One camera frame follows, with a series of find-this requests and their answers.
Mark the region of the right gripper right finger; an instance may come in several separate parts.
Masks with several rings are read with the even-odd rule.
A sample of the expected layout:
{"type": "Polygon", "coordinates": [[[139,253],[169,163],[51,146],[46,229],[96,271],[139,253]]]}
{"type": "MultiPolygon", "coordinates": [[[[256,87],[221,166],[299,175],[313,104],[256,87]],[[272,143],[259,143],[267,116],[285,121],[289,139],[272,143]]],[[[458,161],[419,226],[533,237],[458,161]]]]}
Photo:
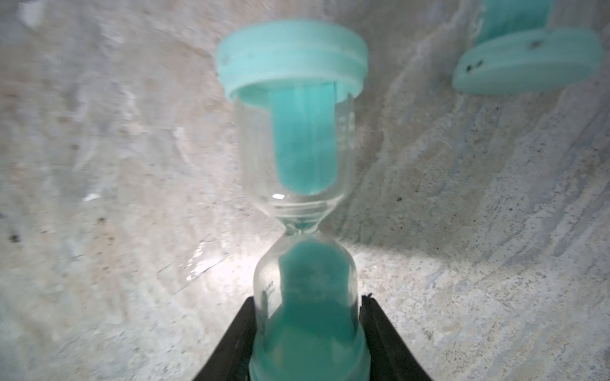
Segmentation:
{"type": "Polygon", "coordinates": [[[432,381],[371,294],[362,296],[359,320],[371,358],[370,381],[432,381]]]}

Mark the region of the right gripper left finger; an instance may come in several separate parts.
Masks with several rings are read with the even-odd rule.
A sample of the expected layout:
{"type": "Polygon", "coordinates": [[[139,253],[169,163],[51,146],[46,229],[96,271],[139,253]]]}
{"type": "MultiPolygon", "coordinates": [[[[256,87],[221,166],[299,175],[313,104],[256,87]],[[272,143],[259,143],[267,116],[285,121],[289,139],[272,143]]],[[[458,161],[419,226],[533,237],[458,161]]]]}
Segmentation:
{"type": "Polygon", "coordinates": [[[193,381],[248,381],[257,333],[254,297],[241,305],[229,328],[193,381]]]}

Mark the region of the green hourglass pair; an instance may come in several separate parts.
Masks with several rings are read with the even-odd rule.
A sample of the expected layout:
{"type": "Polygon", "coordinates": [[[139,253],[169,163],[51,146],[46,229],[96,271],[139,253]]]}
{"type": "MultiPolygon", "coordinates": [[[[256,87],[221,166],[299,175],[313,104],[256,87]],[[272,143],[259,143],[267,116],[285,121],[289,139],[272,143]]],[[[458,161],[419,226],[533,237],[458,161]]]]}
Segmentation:
{"type": "Polygon", "coordinates": [[[249,376],[367,380],[354,258],[319,228],[354,185],[367,45],[341,25],[277,20],[227,36],[215,66],[234,107],[243,191],[284,227],[254,271],[249,376]]]}

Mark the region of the green hourglass far right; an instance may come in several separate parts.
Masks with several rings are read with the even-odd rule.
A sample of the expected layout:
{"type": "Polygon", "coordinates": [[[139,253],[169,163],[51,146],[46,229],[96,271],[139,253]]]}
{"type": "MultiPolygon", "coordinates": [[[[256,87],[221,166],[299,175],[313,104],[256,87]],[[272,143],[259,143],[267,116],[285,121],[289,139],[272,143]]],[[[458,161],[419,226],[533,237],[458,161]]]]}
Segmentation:
{"type": "Polygon", "coordinates": [[[601,66],[594,1],[479,1],[452,86],[470,95],[556,90],[601,66]]]}

